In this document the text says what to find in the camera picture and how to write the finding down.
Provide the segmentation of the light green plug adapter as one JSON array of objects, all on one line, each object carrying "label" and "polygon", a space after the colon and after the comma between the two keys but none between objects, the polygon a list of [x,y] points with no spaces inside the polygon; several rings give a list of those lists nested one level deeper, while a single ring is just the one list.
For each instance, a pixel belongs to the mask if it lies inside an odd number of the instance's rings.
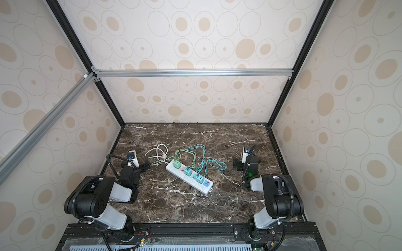
[{"label": "light green plug adapter", "polygon": [[179,168],[182,167],[182,164],[178,160],[173,160],[173,167],[176,168],[176,169],[179,169]]}]

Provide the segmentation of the teal plug adapter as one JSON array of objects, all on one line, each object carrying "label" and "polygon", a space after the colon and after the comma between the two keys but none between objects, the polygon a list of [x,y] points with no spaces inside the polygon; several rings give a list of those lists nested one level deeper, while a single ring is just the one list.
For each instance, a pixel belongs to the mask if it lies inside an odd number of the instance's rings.
[{"label": "teal plug adapter", "polygon": [[201,175],[196,175],[195,179],[198,183],[202,184],[204,182],[204,177]]},{"label": "teal plug adapter", "polygon": [[183,169],[183,173],[187,176],[191,176],[192,175],[192,170],[189,167],[186,167]]}]

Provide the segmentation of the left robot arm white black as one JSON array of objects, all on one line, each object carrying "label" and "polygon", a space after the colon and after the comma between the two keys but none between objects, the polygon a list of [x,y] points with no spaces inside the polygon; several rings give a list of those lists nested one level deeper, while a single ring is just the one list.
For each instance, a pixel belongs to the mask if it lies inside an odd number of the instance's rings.
[{"label": "left robot arm white black", "polygon": [[134,231],[131,217],[112,207],[110,201],[121,204],[136,201],[141,174],[150,169],[149,159],[145,158],[141,165],[136,151],[130,151],[126,158],[109,154],[106,160],[115,176],[85,177],[66,199],[64,211],[105,230],[131,233]]}]

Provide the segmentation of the white power strip coloured sockets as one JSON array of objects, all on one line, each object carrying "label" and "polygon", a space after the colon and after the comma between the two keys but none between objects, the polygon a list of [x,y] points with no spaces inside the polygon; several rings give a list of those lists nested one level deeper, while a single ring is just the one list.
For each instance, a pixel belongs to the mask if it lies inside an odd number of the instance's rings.
[{"label": "white power strip coloured sockets", "polygon": [[204,195],[208,195],[210,192],[213,191],[213,185],[214,183],[210,181],[208,178],[204,177],[204,182],[202,184],[198,183],[195,179],[196,175],[201,175],[198,172],[192,170],[192,175],[187,176],[183,173],[183,169],[188,166],[182,164],[182,167],[179,169],[176,169],[173,167],[173,160],[166,166],[166,170],[176,176],[177,178],[181,179],[188,185],[192,186],[199,192],[203,193]]}]

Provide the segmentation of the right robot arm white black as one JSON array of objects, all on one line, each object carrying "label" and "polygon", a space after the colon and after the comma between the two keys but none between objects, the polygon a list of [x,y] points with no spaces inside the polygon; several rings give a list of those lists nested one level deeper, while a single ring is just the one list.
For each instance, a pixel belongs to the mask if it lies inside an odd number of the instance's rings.
[{"label": "right robot arm white black", "polygon": [[255,155],[256,145],[244,147],[242,159],[233,160],[233,168],[242,172],[242,185],[264,195],[265,207],[251,216],[248,231],[273,229],[283,222],[301,216],[304,204],[290,175],[260,175],[260,159]]}]

